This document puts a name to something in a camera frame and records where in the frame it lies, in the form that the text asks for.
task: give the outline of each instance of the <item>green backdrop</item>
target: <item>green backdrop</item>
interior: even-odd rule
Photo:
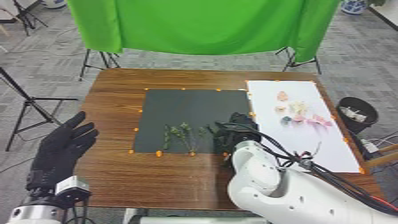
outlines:
[[[313,59],[340,0],[70,0],[86,47],[192,55],[274,51]]]

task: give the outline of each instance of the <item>floor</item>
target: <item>floor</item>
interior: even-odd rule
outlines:
[[[48,10],[38,6],[34,14],[50,27],[40,25],[32,36],[27,37],[22,24],[6,24],[13,36],[8,38],[0,34],[0,46],[9,50],[9,53],[4,53],[0,49],[0,66],[34,96],[77,97],[84,101],[98,70],[89,69],[86,79],[79,82],[86,49],[70,10],[68,8]],[[398,33],[370,12],[363,16],[336,13],[318,59],[324,70],[320,80],[334,103],[345,96],[354,96],[365,99],[379,110],[379,123],[361,135],[381,138],[398,129]],[[118,61],[125,68],[281,71],[287,57],[276,56],[271,52],[231,56],[192,56],[127,50]],[[102,66],[98,54],[93,54],[91,63]],[[317,68],[310,64],[292,71],[317,72]],[[59,112],[61,120],[79,112],[82,101],[64,104]],[[22,102],[22,97],[0,82],[0,170],[34,157],[40,143],[36,138],[54,129],[54,126],[47,125],[24,133],[22,137],[31,141],[18,138],[11,152],[4,152]],[[38,119],[40,116],[32,111],[25,124]],[[27,194],[24,186],[29,166],[31,161],[0,173],[0,223],[6,223],[11,209]],[[395,205],[398,205],[397,169],[398,163],[393,163],[374,170],[388,200]],[[121,216],[121,209],[91,210],[91,218],[98,224],[119,223]]]

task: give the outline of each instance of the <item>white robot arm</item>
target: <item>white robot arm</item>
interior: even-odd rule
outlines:
[[[230,197],[274,224],[393,224],[398,217],[372,209],[308,173],[279,168],[256,141],[237,145]]]

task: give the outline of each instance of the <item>orange tape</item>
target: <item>orange tape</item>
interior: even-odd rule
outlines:
[[[157,151],[157,157],[160,158],[162,156],[164,156],[164,151],[159,150],[159,151]]]
[[[359,167],[359,173],[365,174],[365,168],[363,167]]]

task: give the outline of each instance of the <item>metal stand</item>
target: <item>metal stand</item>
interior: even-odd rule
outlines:
[[[13,0],[16,10],[18,10],[18,17],[22,19],[24,29],[29,36],[29,29],[36,29],[36,21],[43,24],[45,27],[48,27],[47,23],[41,21],[41,19],[34,16],[34,14],[29,12],[27,8],[22,7],[22,4],[16,0]]]
[[[303,65],[306,65],[306,64],[310,64],[310,63],[315,63],[315,65],[317,65],[317,69],[318,69],[318,74],[322,75],[318,57],[315,56],[313,60],[308,61],[308,62],[304,62],[304,63],[295,63],[295,53],[290,55],[288,47],[285,47],[285,48],[278,51],[276,55],[279,55],[283,51],[287,51],[288,58],[290,58],[290,60],[288,60],[288,64],[287,64],[285,69],[283,69],[283,72],[287,72],[288,68],[295,68],[295,67],[299,67],[299,66],[303,66]]]
[[[118,64],[118,61],[114,59],[114,56],[119,58],[119,55],[118,54],[112,54],[112,53],[107,53],[109,60],[107,60],[105,52],[104,51],[100,51],[100,55],[102,55],[102,59],[104,59],[105,68],[100,68],[100,67],[96,67],[96,66],[93,66],[93,65],[88,64],[89,57],[91,57],[91,49],[88,49],[86,57],[84,57],[84,67],[82,67],[82,71],[80,71],[80,79],[79,79],[79,81],[82,81],[82,78],[84,78],[86,68],[96,68],[100,70],[105,70],[107,68],[112,68],[111,67],[112,63],[116,64],[116,68],[121,68],[121,66]]]
[[[6,84],[11,86],[11,88],[16,91],[16,93],[25,98],[24,108],[22,108],[22,112],[20,112],[20,117],[18,117],[18,120],[16,120],[16,126],[15,126],[15,129],[13,129],[13,134],[11,134],[9,143],[8,143],[8,147],[6,147],[6,152],[9,152],[11,145],[13,145],[13,141],[15,141],[15,137],[16,137],[16,135],[24,131],[27,131],[29,129],[36,128],[38,126],[41,126],[47,123],[56,123],[57,125],[61,125],[61,122],[59,122],[57,118],[54,117],[54,115],[57,113],[57,110],[59,110],[59,107],[61,107],[61,104],[63,104],[63,102],[66,100],[75,100],[77,101],[79,99],[73,99],[73,98],[40,98],[40,97],[36,98],[36,97],[31,97],[29,94],[27,94],[27,92],[24,91],[22,86],[18,85],[15,79],[11,78],[8,72],[4,71],[4,68],[2,67],[0,67],[0,74],[2,74],[4,79],[6,79],[4,80]],[[36,103],[36,101],[40,101],[40,100],[41,101],[45,101],[45,100],[56,100],[56,101],[59,101],[52,113],[45,110],[45,108]],[[24,116],[27,115],[25,112],[27,112],[29,107],[32,107],[32,109],[36,109],[36,111],[40,112],[40,114],[41,114],[41,116],[45,118],[45,121],[41,121],[40,123],[32,124],[25,128],[20,128],[20,126],[22,126],[22,120],[24,120]]]

